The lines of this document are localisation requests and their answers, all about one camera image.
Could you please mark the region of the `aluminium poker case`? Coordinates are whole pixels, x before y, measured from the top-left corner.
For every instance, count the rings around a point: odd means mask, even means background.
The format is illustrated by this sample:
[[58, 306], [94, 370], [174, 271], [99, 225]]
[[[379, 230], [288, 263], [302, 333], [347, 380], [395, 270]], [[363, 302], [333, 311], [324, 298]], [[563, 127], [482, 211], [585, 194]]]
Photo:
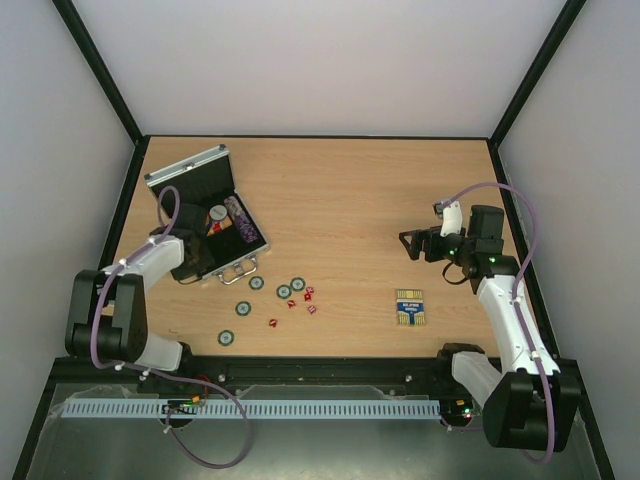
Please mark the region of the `aluminium poker case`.
[[144, 175], [164, 213], [179, 201], [172, 235], [184, 241], [173, 279], [190, 284], [216, 277], [231, 285], [255, 274], [268, 241], [236, 188], [229, 148], [220, 144]]

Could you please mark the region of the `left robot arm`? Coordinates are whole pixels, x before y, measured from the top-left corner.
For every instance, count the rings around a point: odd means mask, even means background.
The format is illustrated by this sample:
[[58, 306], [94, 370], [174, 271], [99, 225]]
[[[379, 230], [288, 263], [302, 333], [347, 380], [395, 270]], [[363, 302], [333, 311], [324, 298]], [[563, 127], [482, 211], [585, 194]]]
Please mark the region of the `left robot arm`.
[[94, 366], [179, 369], [184, 345], [151, 332], [146, 294], [165, 275], [198, 281], [212, 261], [206, 248], [208, 211], [182, 204], [168, 225], [158, 227], [129, 257], [101, 270], [82, 270], [73, 283], [65, 348]]

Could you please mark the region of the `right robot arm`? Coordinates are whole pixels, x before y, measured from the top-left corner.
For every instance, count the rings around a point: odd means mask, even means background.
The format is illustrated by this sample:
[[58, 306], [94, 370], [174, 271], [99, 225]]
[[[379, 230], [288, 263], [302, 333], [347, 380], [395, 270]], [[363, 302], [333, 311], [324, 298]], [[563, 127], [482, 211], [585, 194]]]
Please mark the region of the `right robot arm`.
[[436, 367], [438, 384], [471, 394], [491, 446], [563, 451], [581, 389], [546, 349], [517, 279], [518, 262], [503, 252], [503, 210], [474, 205], [464, 225], [459, 202], [434, 209], [441, 225], [402, 232], [399, 240], [412, 260], [461, 269], [488, 315], [500, 355], [494, 367], [476, 345], [446, 344], [440, 354], [447, 360]]

